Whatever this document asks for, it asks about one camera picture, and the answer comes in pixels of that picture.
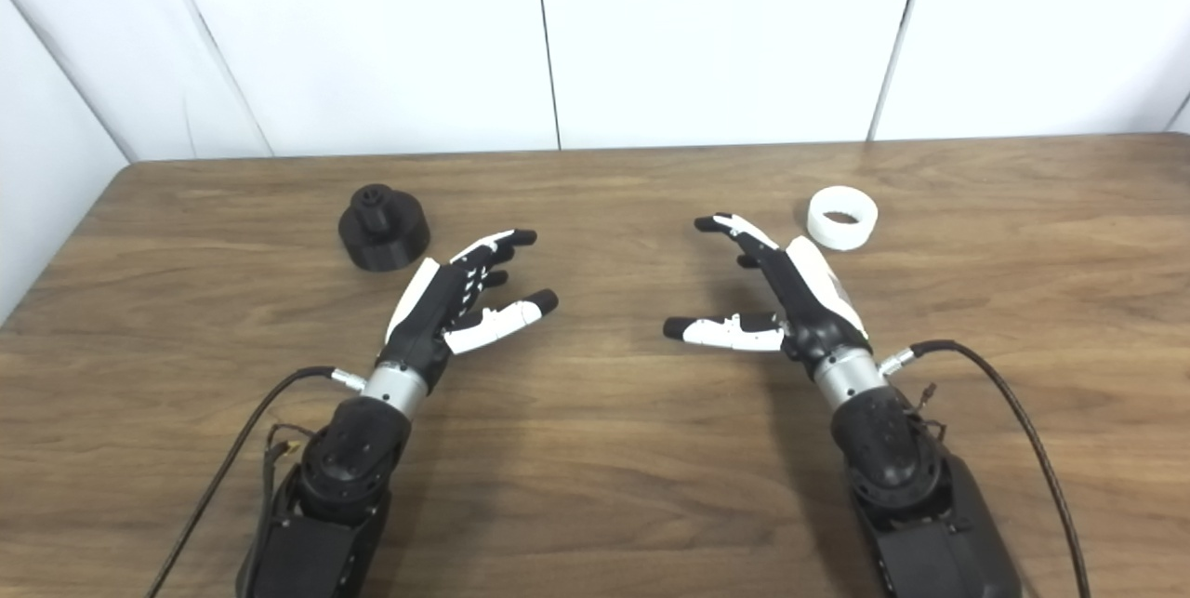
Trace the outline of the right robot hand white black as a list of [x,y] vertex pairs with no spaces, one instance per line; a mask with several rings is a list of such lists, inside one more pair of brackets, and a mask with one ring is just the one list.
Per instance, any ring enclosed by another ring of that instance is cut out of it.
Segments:
[[701,233],[722,233],[740,247],[739,266],[760,271],[779,311],[668,317],[664,336],[727,351],[784,353],[806,369],[833,410],[898,403],[898,394],[879,373],[866,327],[814,243],[798,237],[779,246],[731,213],[696,218],[694,225]]

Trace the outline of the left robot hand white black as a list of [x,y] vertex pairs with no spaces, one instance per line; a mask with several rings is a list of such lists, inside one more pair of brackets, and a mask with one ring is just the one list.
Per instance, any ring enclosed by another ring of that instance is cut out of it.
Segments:
[[413,418],[452,355],[497,344],[555,311],[560,298],[549,288],[497,309],[480,307],[484,290],[509,281],[501,264],[536,239],[533,229],[505,229],[447,262],[425,259],[392,313],[386,344],[361,395]]

